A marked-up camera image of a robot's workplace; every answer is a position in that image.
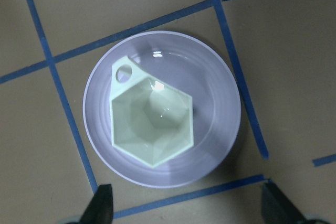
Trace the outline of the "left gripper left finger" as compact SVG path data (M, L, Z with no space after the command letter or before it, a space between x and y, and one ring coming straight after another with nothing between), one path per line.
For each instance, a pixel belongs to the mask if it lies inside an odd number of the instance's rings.
M80 218L80 223L110 224L113 221L111 184L100 185Z

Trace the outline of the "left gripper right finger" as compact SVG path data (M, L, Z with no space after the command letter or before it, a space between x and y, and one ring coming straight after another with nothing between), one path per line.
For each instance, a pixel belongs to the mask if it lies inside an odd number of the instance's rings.
M305 216L273 182L263 184L261 216L264 223L301 223Z

